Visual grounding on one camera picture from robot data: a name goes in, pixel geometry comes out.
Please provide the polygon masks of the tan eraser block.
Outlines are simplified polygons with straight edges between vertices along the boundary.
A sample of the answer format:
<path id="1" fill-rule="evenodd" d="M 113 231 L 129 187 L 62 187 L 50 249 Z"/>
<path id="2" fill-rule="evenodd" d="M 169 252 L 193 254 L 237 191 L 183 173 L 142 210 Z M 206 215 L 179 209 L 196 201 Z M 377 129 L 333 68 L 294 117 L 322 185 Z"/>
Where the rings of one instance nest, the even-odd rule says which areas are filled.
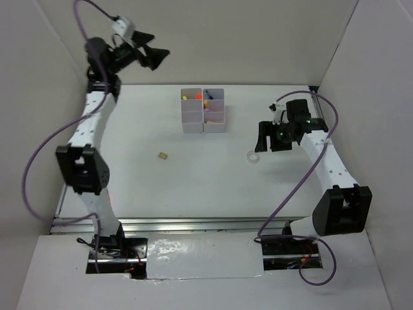
<path id="1" fill-rule="evenodd" d="M 163 160 L 166 160 L 166 159 L 168 158 L 168 155 L 165 154 L 165 153 L 163 153 L 163 152 L 160 152 L 160 153 L 158 154 L 158 157 L 161 158 L 161 159 L 163 159 Z"/>

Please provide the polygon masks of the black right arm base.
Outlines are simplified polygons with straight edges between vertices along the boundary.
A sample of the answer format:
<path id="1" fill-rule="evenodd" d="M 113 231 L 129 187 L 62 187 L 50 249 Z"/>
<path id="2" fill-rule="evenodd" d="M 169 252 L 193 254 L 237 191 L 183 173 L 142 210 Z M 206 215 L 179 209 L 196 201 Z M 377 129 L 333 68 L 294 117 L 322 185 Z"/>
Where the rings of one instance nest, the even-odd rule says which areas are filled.
<path id="1" fill-rule="evenodd" d="M 295 239 L 291 235 L 290 222 L 287 222 L 281 231 L 281 238 L 254 238 L 261 246 L 265 270 L 297 269 L 311 258 L 316 259 L 316 264 L 319 263 L 318 246 L 311 240 Z"/>

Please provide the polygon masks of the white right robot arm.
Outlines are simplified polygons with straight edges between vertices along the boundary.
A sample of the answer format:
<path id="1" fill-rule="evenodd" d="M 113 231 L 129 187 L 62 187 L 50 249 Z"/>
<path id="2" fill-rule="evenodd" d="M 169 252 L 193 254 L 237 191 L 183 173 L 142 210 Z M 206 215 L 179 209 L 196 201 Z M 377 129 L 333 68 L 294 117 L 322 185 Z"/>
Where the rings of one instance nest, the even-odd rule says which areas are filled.
<path id="1" fill-rule="evenodd" d="M 250 87 L 214 89 L 206 112 L 187 101 L 149 106 L 136 192 L 143 214 L 184 218 L 264 218 L 263 228 L 293 205 L 281 244 L 303 236 L 359 233 L 372 200 L 348 173 L 332 142 L 333 128 L 308 110 L 307 90 L 285 94 L 263 120 Z"/>

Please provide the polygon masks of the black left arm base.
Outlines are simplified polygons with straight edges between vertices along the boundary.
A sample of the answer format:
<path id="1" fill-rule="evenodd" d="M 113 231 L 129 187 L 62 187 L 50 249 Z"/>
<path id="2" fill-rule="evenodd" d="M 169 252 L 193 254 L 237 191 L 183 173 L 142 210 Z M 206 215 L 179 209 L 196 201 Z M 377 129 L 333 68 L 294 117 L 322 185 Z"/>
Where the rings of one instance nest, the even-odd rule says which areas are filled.
<path id="1" fill-rule="evenodd" d="M 115 238 L 99 238 L 99 245 L 96 240 L 86 241 L 78 237 L 76 242 L 87 246 L 90 249 L 88 260 L 92 265 L 103 264 L 125 264 L 125 270 L 131 270 L 135 265 L 145 266 L 147 261 L 148 239 L 142 237 L 120 237 L 120 243 Z"/>

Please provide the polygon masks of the clear tape roll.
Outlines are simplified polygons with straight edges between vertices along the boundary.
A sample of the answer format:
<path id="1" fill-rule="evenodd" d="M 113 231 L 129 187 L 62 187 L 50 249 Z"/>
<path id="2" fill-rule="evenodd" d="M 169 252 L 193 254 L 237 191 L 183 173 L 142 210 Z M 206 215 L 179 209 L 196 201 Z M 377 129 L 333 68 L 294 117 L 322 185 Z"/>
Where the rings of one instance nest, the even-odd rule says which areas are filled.
<path id="1" fill-rule="evenodd" d="M 259 154 L 255 153 L 253 150 L 247 153 L 247 161 L 249 163 L 258 163 L 260 161 Z"/>

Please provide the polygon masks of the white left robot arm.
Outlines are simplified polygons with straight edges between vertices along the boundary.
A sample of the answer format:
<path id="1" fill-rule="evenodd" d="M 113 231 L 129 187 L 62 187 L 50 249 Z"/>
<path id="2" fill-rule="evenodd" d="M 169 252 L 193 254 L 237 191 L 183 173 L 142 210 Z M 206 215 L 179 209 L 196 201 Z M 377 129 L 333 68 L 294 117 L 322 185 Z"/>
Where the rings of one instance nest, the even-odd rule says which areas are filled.
<path id="1" fill-rule="evenodd" d="M 110 203 L 107 189 L 110 169 L 99 150 L 121 90 L 118 73 L 134 61 L 142 67 L 155 69 L 158 64 L 139 50 L 147 49 L 154 38 L 152 34 L 135 31 L 130 41 L 124 39 L 115 48 L 100 37 L 87 40 L 85 51 L 89 66 L 84 119 L 68 143 L 55 151 L 66 185 L 93 216 L 94 236 L 100 238 L 105 251 L 114 258 L 126 253 L 127 241 Z"/>

